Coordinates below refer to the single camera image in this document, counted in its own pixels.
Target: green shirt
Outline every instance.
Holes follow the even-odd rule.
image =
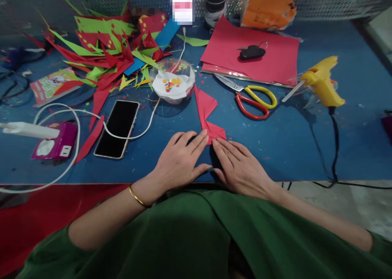
[[[392,278],[391,242],[371,252],[271,202],[189,191],[146,210],[100,249],[73,246],[67,228],[32,251],[18,278]]]

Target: gold bangle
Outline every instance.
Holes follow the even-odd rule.
[[[129,185],[129,192],[132,194],[132,196],[145,208],[150,208],[151,206],[146,205],[145,203],[143,203],[140,199],[138,199],[138,197],[134,194],[134,192],[131,189],[131,184]]]

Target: orange bag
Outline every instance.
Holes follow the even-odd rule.
[[[241,26],[265,30],[284,30],[297,9],[294,0],[248,0]]]

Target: table surface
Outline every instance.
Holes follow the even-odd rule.
[[[312,67],[332,55],[339,57],[332,70],[332,78],[339,82],[339,95],[346,104],[336,110],[340,130],[340,155],[336,166],[340,180],[392,179],[392,148],[381,125],[385,109],[391,109],[392,78],[374,55],[370,47],[349,21],[296,22],[287,33],[305,41],[299,46],[298,71]],[[187,36],[208,39],[203,27],[187,29]],[[175,37],[172,44],[180,42]],[[181,49],[180,43],[175,49]],[[201,70],[200,57],[204,47],[186,45],[183,59]],[[29,69],[32,80],[37,80],[60,68],[66,67],[62,56],[55,52],[41,61],[23,66]],[[0,84],[0,94],[10,82]],[[328,180],[334,158],[334,133],[328,111],[322,105],[303,110],[304,97],[293,97],[285,104],[279,103],[269,118],[255,121],[245,117],[238,109],[234,93],[224,88],[210,74],[196,76],[197,86],[217,99],[218,107],[208,121],[226,130],[227,137],[243,143],[256,156],[268,175],[275,181]],[[268,87],[281,99],[288,90]],[[58,102],[70,104],[88,86],[70,94]],[[143,132],[148,125],[157,96],[149,88],[135,90],[126,88],[109,98],[102,108],[108,115],[117,99],[139,101],[145,108],[139,111],[133,136]],[[34,98],[29,91],[22,97],[9,101],[13,107],[0,106],[1,122],[32,122],[38,109],[33,108]],[[80,109],[92,110],[92,102]],[[54,121],[72,119],[72,113],[54,116]],[[89,132],[90,117],[81,114],[81,144]],[[160,104],[154,115],[150,130],[140,139],[129,143],[122,160],[99,158],[92,151],[76,164],[58,183],[96,184],[134,182],[148,174],[170,137],[177,131],[200,131],[200,120],[194,95],[189,102],[172,106]],[[1,184],[45,184],[58,177],[70,160],[50,166],[30,156],[38,140],[29,137],[0,134]],[[210,147],[202,153],[198,163],[211,163]],[[211,173],[200,176],[197,182],[212,182]]]

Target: charging cable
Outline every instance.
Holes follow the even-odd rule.
[[[183,54],[184,54],[184,50],[185,50],[185,40],[186,40],[186,37],[185,37],[185,27],[183,27],[183,33],[184,33],[184,48],[183,48],[183,51],[181,52],[180,58],[179,58],[179,60],[178,60],[178,62],[177,62],[177,65],[176,65],[176,67],[175,67],[173,70],[176,70],[176,69],[177,69],[178,65],[180,64],[181,58],[183,57]],[[152,111],[152,114],[151,114],[150,122],[148,123],[148,126],[147,126],[146,130],[144,130],[140,135],[134,136],[134,137],[121,137],[121,136],[116,136],[116,135],[114,135],[113,133],[111,133],[111,132],[107,129],[106,123],[103,122],[103,126],[104,126],[104,128],[105,128],[105,131],[106,131],[110,136],[115,137],[115,138],[119,138],[119,139],[123,139],[123,140],[133,140],[133,139],[137,139],[137,138],[139,138],[139,137],[142,137],[142,136],[149,130],[149,128],[150,128],[150,126],[151,126],[152,118],[154,117],[155,110],[156,110],[156,108],[157,108],[157,106],[158,106],[160,100],[161,100],[161,98],[159,98],[159,100],[158,100],[158,101],[156,102],[156,104],[155,104],[154,110]],[[67,105],[65,105],[65,104],[54,103],[54,104],[48,104],[48,105],[44,106],[41,110],[39,110],[39,112],[37,113],[36,117],[34,118],[33,124],[37,124],[38,119],[39,119],[41,113],[42,113],[46,108],[49,108],[50,106],[64,106],[64,107],[67,108],[67,110],[61,110],[61,111],[54,112],[53,114],[50,114],[50,115],[47,116],[44,120],[42,120],[40,123],[38,123],[38,125],[42,125],[42,124],[43,124],[44,122],[46,122],[49,118],[51,118],[51,117],[53,117],[54,115],[57,115],[57,114],[59,114],[59,113],[72,112],[73,115],[75,116],[76,123],[77,123],[77,125],[78,125],[78,133],[77,133],[77,136],[76,136],[75,155],[73,156],[74,158],[72,159],[72,161],[71,161],[71,163],[69,164],[69,166],[65,169],[65,171],[64,171],[59,177],[57,177],[57,178],[54,179],[52,182],[50,182],[50,183],[48,183],[48,184],[46,184],[46,185],[43,185],[43,186],[37,187],[37,188],[33,188],[33,189],[26,189],[26,190],[11,190],[11,189],[6,189],[6,188],[1,188],[1,187],[0,187],[0,192],[2,192],[2,193],[31,193],[31,192],[34,192],[34,191],[38,191],[38,190],[44,189],[44,188],[46,188],[46,187],[48,187],[48,186],[51,186],[52,184],[55,184],[55,183],[56,183],[58,180],[60,180],[65,174],[68,173],[68,171],[71,169],[71,167],[72,167],[72,165],[74,164],[74,162],[75,162],[75,160],[76,160],[76,158],[77,158],[77,156],[78,156],[78,153],[79,153],[79,145],[80,145],[80,121],[79,121],[79,117],[78,117],[78,115],[76,114],[76,112],[87,113],[87,114],[90,114],[90,115],[92,115],[92,116],[94,116],[94,117],[97,117],[98,119],[101,118],[100,116],[98,116],[98,115],[96,115],[96,114],[94,114],[94,113],[85,111],[85,110],[74,110],[74,109],[72,109],[71,107],[69,107],[69,106],[67,106]]]

